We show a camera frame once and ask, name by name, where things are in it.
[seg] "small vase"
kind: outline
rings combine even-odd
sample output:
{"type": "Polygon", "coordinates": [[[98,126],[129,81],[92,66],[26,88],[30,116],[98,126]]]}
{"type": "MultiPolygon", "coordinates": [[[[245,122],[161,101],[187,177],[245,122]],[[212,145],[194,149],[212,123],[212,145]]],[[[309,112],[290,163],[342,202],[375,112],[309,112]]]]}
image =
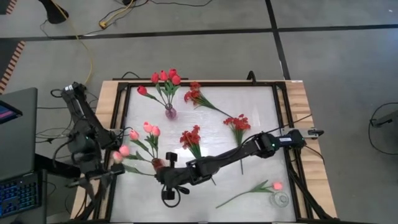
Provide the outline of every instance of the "small vase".
{"type": "Polygon", "coordinates": [[[177,111],[173,108],[173,105],[170,103],[166,104],[166,117],[168,119],[175,119],[177,117],[177,111]]]}

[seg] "keyboard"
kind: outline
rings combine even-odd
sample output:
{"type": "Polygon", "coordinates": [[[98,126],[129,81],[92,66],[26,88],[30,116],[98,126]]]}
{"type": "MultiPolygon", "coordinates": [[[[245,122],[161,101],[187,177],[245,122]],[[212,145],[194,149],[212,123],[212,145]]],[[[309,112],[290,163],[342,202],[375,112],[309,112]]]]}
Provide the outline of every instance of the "keyboard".
{"type": "Polygon", "coordinates": [[[0,218],[39,207],[40,194],[37,173],[0,182],[0,218]]]}

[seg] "wooden table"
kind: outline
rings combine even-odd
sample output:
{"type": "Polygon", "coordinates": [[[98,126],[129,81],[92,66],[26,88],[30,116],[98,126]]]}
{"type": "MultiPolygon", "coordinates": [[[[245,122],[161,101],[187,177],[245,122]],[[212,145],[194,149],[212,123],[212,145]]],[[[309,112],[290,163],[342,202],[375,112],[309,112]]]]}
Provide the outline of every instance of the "wooden table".
{"type": "MultiPolygon", "coordinates": [[[[251,82],[250,80],[198,80],[198,82],[251,82]]],[[[116,93],[118,91],[118,83],[120,81],[105,81],[103,82],[101,93],[99,94],[99,100],[96,109],[96,115],[99,121],[102,123],[104,128],[110,128],[111,119],[113,115],[113,108],[116,101],[116,93]]],[[[143,82],[140,81],[126,81],[123,82],[143,82]]],[[[308,104],[307,94],[305,92],[304,84],[302,81],[279,81],[279,80],[258,80],[258,82],[285,82],[287,88],[287,95],[289,97],[290,109],[293,116],[293,121],[299,120],[311,114],[311,109],[308,104]]],[[[116,120],[116,126],[120,126],[121,115],[123,112],[125,91],[121,95],[121,101],[118,109],[118,116],[116,120]]],[[[282,108],[282,116],[287,124],[287,113],[285,112],[285,105],[282,98],[282,94],[279,94],[279,101],[282,108]]],[[[296,128],[312,128],[314,123],[312,117],[305,118],[295,124],[296,128]]],[[[320,146],[318,140],[307,140],[307,144],[312,149],[315,149],[320,153],[320,146]]],[[[328,183],[328,178],[325,172],[325,166],[323,165],[322,159],[316,155],[314,152],[304,148],[302,149],[301,159],[303,162],[303,169],[305,173],[305,178],[307,181],[307,188],[310,193],[314,196],[315,200],[323,207],[323,209],[331,216],[336,217],[335,205],[331,197],[330,187],[328,183]]],[[[93,182],[94,189],[98,189],[98,182],[93,182]]],[[[300,213],[302,217],[307,217],[306,210],[304,206],[304,201],[302,194],[298,188],[298,202],[300,207],[300,213]]],[[[74,218],[78,213],[83,199],[85,197],[85,191],[83,188],[79,187],[76,192],[75,202],[73,205],[73,210],[71,218],[74,218]]],[[[99,218],[105,217],[106,204],[108,199],[105,198],[103,203],[101,203],[101,210],[99,213],[99,218]]]]}

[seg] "yellow cable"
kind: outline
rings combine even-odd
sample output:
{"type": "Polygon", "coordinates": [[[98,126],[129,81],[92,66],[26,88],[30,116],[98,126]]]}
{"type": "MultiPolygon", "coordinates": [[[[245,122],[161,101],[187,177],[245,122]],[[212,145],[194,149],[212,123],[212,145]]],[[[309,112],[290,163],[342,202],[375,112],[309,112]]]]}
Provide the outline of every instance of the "yellow cable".
{"type": "Polygon", "coordinates": [[[100,26],[102,29],[105,29],[106,26],[107,26],[107,23],[108,23],[111,19],[113,19],[115,16],[119,15],[120,13],[123,13],[123,12],[125,12],[126,10],[128,10],[134,1],[135,1],[135,0],[131,0],[131,2],[130,2],[124,9],[122,9],[122,10],[120,10],[119,12],[113,14],[113,16],[111,16],[108,20],[106,20],[106,21],[104,21],[104,22],[99,22],[99,26],[100,26]]]}
{"type": "Polygon", "coordinates": [[[87,83],[89,82],[89,80],[90,80],[90,78],[91,78],[91,76],[93,74],[93,56],[91,54],[91,51],[86,46],[86,44],[82,40],[80,40],[78,32],[76,31],[76,29],[73,26],[72,22],[68,19],[67,15],[65,15],[65,13],[63,13],[62,9],[58,6],[58,4],[54,0],[51,0],[51,1],[55,5],[55,7],[57,7],[57,9],[61,12],[61,14],[64,16],[64,18],[67,20],[67,22],[70,25],[70,27],[73,29],[73,31],[75,33],[76,40],[78,40],[84,46],[84,48],[87,50],[88,57],[90,58],[90,72],[88,73],[86,81],[85,81],[85,85],[87,85],[87,83]]]}

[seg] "gray carpet floor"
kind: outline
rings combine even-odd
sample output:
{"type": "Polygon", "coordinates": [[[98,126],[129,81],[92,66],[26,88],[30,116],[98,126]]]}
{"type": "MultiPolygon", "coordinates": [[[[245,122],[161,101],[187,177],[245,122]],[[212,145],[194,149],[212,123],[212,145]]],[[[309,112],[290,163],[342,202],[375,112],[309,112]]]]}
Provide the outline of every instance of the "gray carpet floor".
{"type": "MultiPolygon", "coordinates": [[[[70,13],[81,34],[99,29],[98,20],[120,7],[110,0],[57,2],[70,13]]],[[[274,0],[272,6],[278,27],[398,24],[396,1],[274,0]]],[[[38,1],[18,0],[11,15],[0,16],[0,37],[44,37],[39,29],[44,20],[45,11],[38,1]]],[[[263,0],[214,0],[205,7],[149,2],[101,34],[270,27],[263,0]]],[[[46,24],[44,29],[49,35],[73,35],[67,23],[46,24]]],[[[291,79],[304,80],[315,124],[325,130],[320,145],[342,220],[396,223],[398,156],[381,154],[369,145],[368,123],[379,105],[397,101],[397,37],[397,29],[280,33],[291,79]]],[[[88,89],[97,96],[102,81],[127,71],[147,78],[154,71],[174,67],[190,79],[240,79],[253,70],[258,79],[284,78],[272,33],[93,39],[85,43],[94,59],[88,89]]],[[[34,86],[39,89],[39,106],[65,106],[49,91],[73,81],[84,82],[89,69],[87,53],[75,40],[28,41],[6,93],[34,86]]],[[[383,108],[378,116],[397,108],[383,108]]],[[[41,131],[65,127],[69,116],[65,110],[39,110],[37,121],[41,131]]],[[[382,150],[398,153],[397,131],[393,122],[373,129],[372,138],[382,150]]],[[[50,157],[61,142],[38,144],[37,152],[50,157]]],[[[66,155],[67,150],[59,154],[66,155]]],[[[65,197],[71,194],[70,206],[74,194],[62,187],[65,180],[51,179],[59,188],[49,202],[49,220],[64,220],[68,216],[65,197]]]]}

